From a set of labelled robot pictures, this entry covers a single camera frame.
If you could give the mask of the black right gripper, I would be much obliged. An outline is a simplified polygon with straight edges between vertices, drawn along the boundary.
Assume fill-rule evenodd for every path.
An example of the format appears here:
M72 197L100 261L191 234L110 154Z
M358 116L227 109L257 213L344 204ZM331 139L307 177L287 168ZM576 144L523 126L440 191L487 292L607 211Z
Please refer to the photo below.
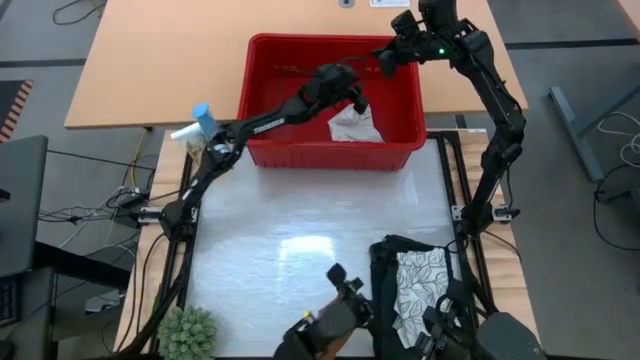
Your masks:
M417 62L424 64L427 61L441 59L440 39L431 32L418 31L412 35L395 37L395 53L389 49L377 49L372 55L378 60L380 68L386 78L391 78L399 64Z

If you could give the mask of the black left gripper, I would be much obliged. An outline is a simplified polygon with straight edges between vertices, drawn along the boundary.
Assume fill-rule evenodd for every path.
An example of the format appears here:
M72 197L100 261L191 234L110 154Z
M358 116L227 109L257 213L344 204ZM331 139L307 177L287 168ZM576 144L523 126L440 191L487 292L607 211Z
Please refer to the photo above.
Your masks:
M361 94L362 91L357 85L358 80L358 75L348 65L321 65L312 75L310 100L320 104L336 104L348 99L352 102L354 110L362 115L369 103Z

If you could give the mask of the plain white garment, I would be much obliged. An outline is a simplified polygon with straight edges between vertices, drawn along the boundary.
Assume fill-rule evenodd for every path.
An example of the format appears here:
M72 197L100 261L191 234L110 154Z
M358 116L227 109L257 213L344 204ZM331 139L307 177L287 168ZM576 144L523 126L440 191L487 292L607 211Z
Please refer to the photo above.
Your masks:
M328 121L332 141L383 143L373 121L371 107L358 113L353 104L346 106Z

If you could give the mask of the red plastic laundry bin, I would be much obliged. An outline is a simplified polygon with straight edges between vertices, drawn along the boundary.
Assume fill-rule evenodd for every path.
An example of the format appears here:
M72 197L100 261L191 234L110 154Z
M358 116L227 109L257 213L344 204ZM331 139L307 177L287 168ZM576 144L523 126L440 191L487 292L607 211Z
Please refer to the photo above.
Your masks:
M370 105L382 140L336 142L329 121L349 106L343 101L302 125L283 125L248 142L254 163L267 168L396 171L426 141L419 70L402 66L384 76L371 52L388 42L375 35L294 35L262 33L248 43L237 116L241 120L273 111L328 63L351 66Z

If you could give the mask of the white leaf-print garment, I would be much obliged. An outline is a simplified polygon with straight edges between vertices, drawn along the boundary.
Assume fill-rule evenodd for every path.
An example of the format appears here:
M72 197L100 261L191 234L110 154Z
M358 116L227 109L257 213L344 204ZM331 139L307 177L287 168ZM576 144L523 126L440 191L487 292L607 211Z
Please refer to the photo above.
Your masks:
M405 349L413 347L420 334L429 335L423 314L445 294L449 283L447 253L443 248L396 254L396 320L392 327Z

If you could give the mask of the dark blue denim jeans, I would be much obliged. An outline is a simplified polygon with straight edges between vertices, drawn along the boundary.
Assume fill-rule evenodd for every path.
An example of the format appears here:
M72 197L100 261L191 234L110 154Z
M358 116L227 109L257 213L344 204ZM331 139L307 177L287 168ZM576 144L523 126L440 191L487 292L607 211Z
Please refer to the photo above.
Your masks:
M470 287L460 279L466 273L454 264L455 248L450 244L444 246L430 245L415 241L400 235L387 235L382 241L370 246L370 273L372 308L374 319L370 325L373 337L373 350L376 360L419 360L414 352L414 346L405 349L392 327L396 320L394 304L397 295L396 272L398 263L396 254L408 251L431 251L434 248L443 248L447 253L447 266L449 282L458 280ZM478 326L476 311L462 316L464 323Z

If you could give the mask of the blue capped bottle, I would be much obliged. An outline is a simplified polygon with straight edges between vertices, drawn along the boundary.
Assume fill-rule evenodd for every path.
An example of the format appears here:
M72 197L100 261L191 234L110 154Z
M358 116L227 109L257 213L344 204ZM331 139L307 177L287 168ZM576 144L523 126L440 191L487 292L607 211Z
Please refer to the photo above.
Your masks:
M204 136L211 138L216 134L218 127L208 104L202 103L196 105L192 109L192 117L200 126Z

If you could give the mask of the grey metal desk leg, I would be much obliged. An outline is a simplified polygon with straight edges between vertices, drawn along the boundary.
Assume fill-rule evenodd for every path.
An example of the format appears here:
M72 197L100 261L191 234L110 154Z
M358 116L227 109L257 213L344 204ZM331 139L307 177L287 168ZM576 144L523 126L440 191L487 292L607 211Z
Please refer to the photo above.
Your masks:
M592 181L602 180L604 174L593 148L587 140L587 132L638 94L640 94L640 64L633 65L619 80L619 83L604 96L603 100L596 100L582 112L576 113L573 110L559 86L549 88L548 96L560 115L574 148Z

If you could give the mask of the light wooden desk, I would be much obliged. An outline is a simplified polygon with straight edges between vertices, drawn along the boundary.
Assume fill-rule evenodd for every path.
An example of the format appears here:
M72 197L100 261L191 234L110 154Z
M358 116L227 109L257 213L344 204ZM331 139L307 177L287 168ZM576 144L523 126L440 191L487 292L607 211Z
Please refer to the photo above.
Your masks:
M108 0L65 126L186 123L199 103L233 119L254 35L389 35L399 12L370 0Z

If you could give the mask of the green artificial plant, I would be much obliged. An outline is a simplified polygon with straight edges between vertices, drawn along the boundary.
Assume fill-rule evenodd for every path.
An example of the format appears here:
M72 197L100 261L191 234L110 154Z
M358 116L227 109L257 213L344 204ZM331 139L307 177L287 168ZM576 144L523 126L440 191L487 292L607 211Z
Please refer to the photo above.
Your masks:
M210 360L216 336L216 323L208 310L176 307L159 325L158 352L164 360Z

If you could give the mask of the black side stand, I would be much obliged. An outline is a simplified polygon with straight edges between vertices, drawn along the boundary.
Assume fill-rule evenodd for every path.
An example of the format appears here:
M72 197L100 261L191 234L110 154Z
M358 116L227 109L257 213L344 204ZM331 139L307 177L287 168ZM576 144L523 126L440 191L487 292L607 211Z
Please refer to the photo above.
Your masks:
M12 275L17 291L17 321L0 322L0 360L54 360L54 276L57 274L118 290L128 286L130 272L109 263L49 246L35 245L32 268Z

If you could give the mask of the dark grey monitor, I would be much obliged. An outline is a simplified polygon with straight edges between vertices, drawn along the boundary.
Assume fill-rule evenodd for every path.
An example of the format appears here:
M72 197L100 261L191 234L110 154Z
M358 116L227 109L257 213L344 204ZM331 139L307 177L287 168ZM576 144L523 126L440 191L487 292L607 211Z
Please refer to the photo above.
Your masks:
M47 148L43 135L0 144L0 277L31 267Z

